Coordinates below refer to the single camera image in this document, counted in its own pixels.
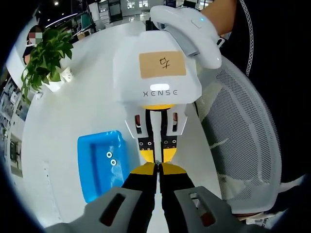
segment window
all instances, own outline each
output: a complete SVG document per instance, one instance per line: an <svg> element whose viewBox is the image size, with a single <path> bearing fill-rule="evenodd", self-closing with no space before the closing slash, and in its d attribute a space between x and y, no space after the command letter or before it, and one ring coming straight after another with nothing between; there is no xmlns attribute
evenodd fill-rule
<svg viewBox="0 0 311 233"><path fill-rule="evenodd" d="M139 8L148 7L148 0L139 1Z"/></svg>
<svg viewBox="0 0 311 233"><path fill-rule="evenodd" d="M208 4L212 3L213 1L210 0L200 0L199 10L203 10Z"/></svg>
<svg viewBox="0 0 311 233"><path fill-rule="evenodd" d="M127 9L131 9L135 7L135 2L134 1L128 1L127 2Z"/></svg>

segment person's arm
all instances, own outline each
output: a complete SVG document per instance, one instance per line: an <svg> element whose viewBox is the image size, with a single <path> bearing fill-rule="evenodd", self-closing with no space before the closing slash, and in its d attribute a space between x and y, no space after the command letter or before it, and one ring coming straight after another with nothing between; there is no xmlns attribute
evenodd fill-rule
<svg viewBox="0 0 311 233"><path fill-rule="evenodd" d="M237 0L215 0L201 13L214 24L218 35L232 31Z"/></svg>

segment paper label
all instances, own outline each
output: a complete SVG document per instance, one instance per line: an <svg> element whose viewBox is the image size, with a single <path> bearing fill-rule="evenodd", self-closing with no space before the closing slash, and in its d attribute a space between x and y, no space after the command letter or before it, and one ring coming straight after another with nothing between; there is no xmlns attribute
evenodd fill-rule
<svg viewBox="0 0 311 233"><path fill-rule="evenodd" d="M180 51L141 53L139 66L143 79L186 75L184 55Z"/></svg>

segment white planter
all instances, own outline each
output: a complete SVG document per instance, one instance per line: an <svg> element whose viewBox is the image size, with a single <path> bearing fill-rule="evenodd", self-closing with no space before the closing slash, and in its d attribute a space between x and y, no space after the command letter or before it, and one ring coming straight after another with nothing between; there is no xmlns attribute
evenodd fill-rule
<svg viewBox="0 0 311 233"><path fill-rule="evenodd" d="M60 76L69 83L73 79L73 74L70 67L67 67L64 71L60 72Z"/></svg>
<svg viewBox="0 0 311 233"><path fill-rule="evenodd" d="M64 78L60 75L60 81L59 82L49 82L50 84L43 83L49 90L52 92L56 92L60 89L62 85L64 85L65 80Z"/></svg>

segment white table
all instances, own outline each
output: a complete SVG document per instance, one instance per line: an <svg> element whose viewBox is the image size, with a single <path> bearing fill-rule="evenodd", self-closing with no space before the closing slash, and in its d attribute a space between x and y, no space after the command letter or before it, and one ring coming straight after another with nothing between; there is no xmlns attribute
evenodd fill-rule
<svg viewBox="0 0 311 233"><path fill-rule="evenodd" d="M145 30L142 22L112 27L74 44L66 59L75 78L56 92L33 100L22 143L22 166L30 205L43 226L70 222L81 216L83 198L77 163L77 139L82 135L119 130L127 142L132 163L143 164L136 141L125 122L124 107L113 102L112 61L116 47L128 35ZM173 163L185 168L196 186L221 196L209 146L194 108L178 139ZM165 232L160 194L148 232Z"/></svg>

